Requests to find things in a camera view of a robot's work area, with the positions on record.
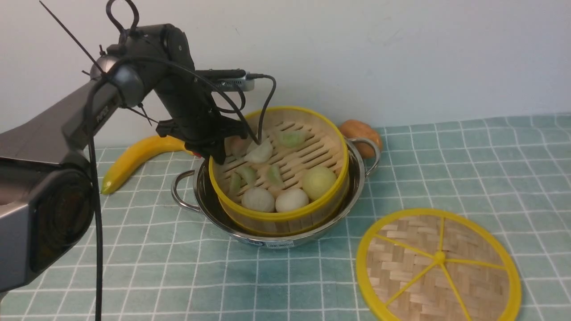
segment banana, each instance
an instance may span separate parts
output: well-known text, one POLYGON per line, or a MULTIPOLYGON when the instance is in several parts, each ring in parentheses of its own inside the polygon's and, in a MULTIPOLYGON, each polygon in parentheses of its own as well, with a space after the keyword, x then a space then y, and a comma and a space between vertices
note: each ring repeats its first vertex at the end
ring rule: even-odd
POLYGON ((171 136, 160 137, 158 135, 147 137, 127 148, 115 163, 109 168, 103 177, 101 194, 114 193, 126 180, 147 160, 167 152, 186 151, 184 142, 171 136))

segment bamboo steamer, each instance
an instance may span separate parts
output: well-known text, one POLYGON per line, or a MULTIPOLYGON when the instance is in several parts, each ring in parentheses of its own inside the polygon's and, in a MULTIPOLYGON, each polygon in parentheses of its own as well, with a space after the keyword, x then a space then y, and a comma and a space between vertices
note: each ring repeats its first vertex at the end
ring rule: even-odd
MULTIPOLYGON (((260 111, 246 115, 252 127, 258 127, 260 111)), ((312 110, 296 106, 280 106, 266 110, 263 130, 274 147, 272 157, 263 164, 253 164, 236 159, 230 153, 229 138, 226 141, 228 155, 224 164, 210 160, 209 175, 220 204, 228 216, 250 232, 266 236, 293 235, 311 230, 324 223, 341 205, 349 189, 349 153, 345 138, 326 117, 312 110), (279 144, 278 131, 306 130, 309 138, 296 148, 279 144), (272 186, 266 179, 270 165, 280 168, 285 188, 272 186), (301 188, 301 179, 307 170, 315 166, 329 167, 337 175, 333 186, 322 197, 295 211, 265 213, 252 211, 241 205, 242 195, 249 188, 242 182, 236 196, 229 197, 230 175, 240 166, 251 166, 257 174, 256 187, 267 189, 276 198, 289 188, 301 188)))

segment yellow handle spoke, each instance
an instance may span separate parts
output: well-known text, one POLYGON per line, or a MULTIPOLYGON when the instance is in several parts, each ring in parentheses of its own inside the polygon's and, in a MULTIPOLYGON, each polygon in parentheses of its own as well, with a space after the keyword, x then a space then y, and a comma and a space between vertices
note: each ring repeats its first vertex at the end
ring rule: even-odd
POLYGON ((388 299, 388 301, 385 303, 385 306, 389 306, 389 304, 391 304, 396 298, 399 297, 399 295, 401 295, 404 291, 406 291, 414 282, 418 281, 420 278, 422 278, 428 271, 430 271, 434 266, 436 266, 436 263, 432 263, 429 266, 427 266, 424 270, 422 270, 420 273, 418 273, 418 275, 416 275, 410 282, 408 282, 404 287, 402 287, 397 293, 395 293, 390 299, 388 299))
POLYGON ((404 244, 404 243, 399 242, 399 241, 397 241, 397 240, 389 239, 389 238, 387 238, 386 236, 382 236, 382 235, 379 235, 379 234, 375 234, 375 237, 377 237, 377 238, 379 238, 379 239, 381 239, 381 240, 385 240, 385 241, 387 241, 387 242, 389 242, 389 243, 393 243, 393 244, 395 244, 395 245, 398 245, 398 246, 402 246, 402 247, 404 247, 404 248, 407 248, 407 249, 409 249, 409 250, 411 250, 411 251, 414 251, 414 252, 416 252, 416 253, 418 253, 418 254, 420 254, 420 255, 424 255, 424 256, 426 256, 427 258, 431 258, 431 259, 434 258, 433 255, 428 254, 428 253, 426 253, 426 252, 423 252, 423 251, 419 250, 418 248, 415 248, 415 247, 412 247, 412 246, 410 246, 410 245, 404 244))
POLYGON ((448 279, 448 282, 450 283, 450 287, 452 287, 452 292, 454 292, 454 295, 456 295, 456 299, 458 300, 458 303, 460 304, 460 307, 462 308, 462 311, 464 312, 464 315, 466 316, 466 320, 472 321, 472 318, 470 318, 470 315, 468 314, 468 309, 466 309, 466 306, 464 305, 464 301, 462 301, 462 298, 460 297, 460 293, 456 289, 456 286, 454 285, 454 282, 452 281, 452 277, 450 277, 448 270, 446 269, 444 264, 440 264, 440 268, 442 268, 444 275, 446 275, 446 278, 448 279))
POLYGON ((438 243, 438 250, 442 251, 444 246, 444 216, 440 218, 440 242, 438 243))
POLYGON ((492 264, 492 263, 488 263, 488 262, 482 262, 482 261, 464 260, 464 259, 446 259, 446 262, 479 265, 479 266, 485 266, 485 267, 490 267, 490 268, 496 268, 498 270, 506 270, 505 266, 492 264))

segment wire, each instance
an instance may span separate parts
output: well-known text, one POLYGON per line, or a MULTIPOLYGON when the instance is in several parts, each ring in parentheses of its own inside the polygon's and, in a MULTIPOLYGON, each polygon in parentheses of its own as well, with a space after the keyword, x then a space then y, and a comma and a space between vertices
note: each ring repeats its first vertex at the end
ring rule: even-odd
POLYGON ((93 100, 95 94, 103 85, 107 83, 106 78, 101 78, 89 91, 85 105, 84 117, 87 125, 87 135, 89 136, 89 164, 91 171, 91 184, 93 188, 92 202, 95 212, 95 240, 96 240, 96 271, 95 271, 95 321, 101 321, 102 300, 103 300, 103 224, 101 222, 101 200, 99 199, 99 181, 97 178, 97 159, 95 156, 93 124, 93 100))
POLYGON ((51 10, 48 9, 46 5, 43 4, 42 1, 40 1, 39 3, 44 7, 44 9, 47 10, 47 12, 52 16, 52 18, 55 19, 55 21, 59 24, 59 26, 64 29, 64 31, 67 33, 67 35, 69 35, 71 37, 71 39, 73 39, 73 41, 75 41, 75 43, 79 46, 79 48, 81 48, 81 50, 83 50, 83 52, 89 57, 89 59, 91 59, 91 62, 97 66, 97 68, 99 69, 101 74, 104 74, 103 69, 101 69, 101 66, 95 61, 93 56, 89 54, 87 49, 85 49, 85 47, 83 47, 83 45, 79 42, 79 40, 77 40, 77 38, 71 33, 71 31, 63 24, 63 22, 61 22, 58 19, 58 17, 56 17, 55 14, 53 12, 51 12, 51 10))
POLYGON ((124 58, 121 58, 120 60, 118 60, 116 63, 113 64, 113 67, 111 67, 108 74, 114 73, 115 70, 117 70, 124 63, 137 62, 137 61, 162 63, 164 65, 167 65, 169 67, 173 67, 173 68, 178 69, 180 71, 187 72, 187 73, 193 75, 196 79, 198 79, 198 80, 204 82, 205 84, 209 85, 210 88, 214 89, 214 91, 216 91, 218 94, 220 94, 220 96, 222 96, 222 98, 224 98, 230 104, 232 109, 234 109, 234 112, 236 112, 236 114, 238 115, 238 118, 240 118, 240 120, 242 121, 242 124, 244 124, 244 127, 246 128, 246 132, 248 132, 248 135, 252 138, 252 140, 254 142, 256 142, 256 144, 258 144, 258 145, 261 144, 261 141, 259 141, 257 139, 256 134, 254 134, 254 132, 252 131, 252 127, 250 127, 250 125, 248 124, 248 121, 246 120, 246 118, 244 117, 244 115, 242 114, 240 109, 236 106, 236 103, 234 103, 234 101, 232 99, 230 99, 230 97, 228 97, 228 95, 224 91, 221 91, 221 89, 218 88, 211 81, 209 81, 205 77, 199 75, 194 70, 189 69, 186 66, 180 65, 176 62, 172 62, 172 61, 168 61, 168 60, 164 60, 164 59, 159 59, 159 58, 154 58, 154 57, 124 57, 124 58))
MULTIPOLYGON (((244 107, 246 106, 246 96, 244 95, 244 91, 242 91, 242 89, 240 88, 240 86, 236 85, 235 83, 232 84, 234 86, 234 88, 236 89, 236 91, 238 92, 238 94, 240 95, 240 108, 238 108, 239 111, 242 111, 244 109, 244 107)), ((229 110, 229 109, 224 109, 224 108, 220 108, 220 107, 216 107, 216 109, 218 109, 218 111, 220 111, 221 113, 225 113, 225 114, 236 114, 235 110, 229 110)))
POLYGON ((268 98, 266 98, 266 102, 264 102, 264 106, 262 107, 262 111, 260 113, 260 121, 258 122, 258 139, 260 140, 260 142, 262 141, 262 125, 264 123, 264 116, 266 114, 266 109, 268 109, 268 105, 270 104, 270 100, 272 99, 274 92, 276 91, 276 78, 270 76, 270 75, 264 75, 264 74, 249 74, 248 78, 250 79, 259 79, 259 78, 266 78, 266 79, 270 79, 272 81, 272 90, 270 90, 270 93, 268 94, 268 98))

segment stainless steel pot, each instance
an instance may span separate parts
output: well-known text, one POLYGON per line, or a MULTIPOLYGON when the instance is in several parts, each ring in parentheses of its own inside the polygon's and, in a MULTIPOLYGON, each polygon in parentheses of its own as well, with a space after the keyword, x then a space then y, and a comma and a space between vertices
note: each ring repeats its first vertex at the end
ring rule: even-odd
POLYGON ((254 235, 238 226, 232 221, 228 214, 224 212, 220 205, 216 192, 210 182, 210 176, 208 175, 208 159, 204 160, 198 171, 190 170, 179 174, 172 183, 171 194, 178 205, 191 211, 204 214, 214 225, 240 242, 265 248, 290 248, 299 246, 321 238, 335 224, 347 216, 363 191, 365 178, 371 175, 379 164, 381 151, 371 140, 367 138, 351 138, 346 139, 346 141, 349 149, 349 192, 343 200, 337 215, 311 231, 290 236, 266 237, 254 235), (363 159, 353 143, 366 143, 374 149, 375 161, 367 171, 365 171, 363 159), (183 201, 177 191, 179 182, 189 176, 194 176, 194 195, 197 205, 188 204, 183 201))

